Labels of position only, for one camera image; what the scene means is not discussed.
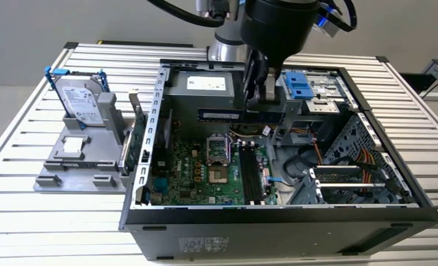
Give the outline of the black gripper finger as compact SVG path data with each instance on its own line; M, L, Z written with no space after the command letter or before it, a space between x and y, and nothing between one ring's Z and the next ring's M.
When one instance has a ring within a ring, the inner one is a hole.
M251 51L247 58L243 89L244 95L239 107L243 111L255 110L265 104L267 59L260 51Z
M256 78L257 86L257 108L260 111L269 110L273 106L280 105L280 92L276 88L276 70L264 68Z

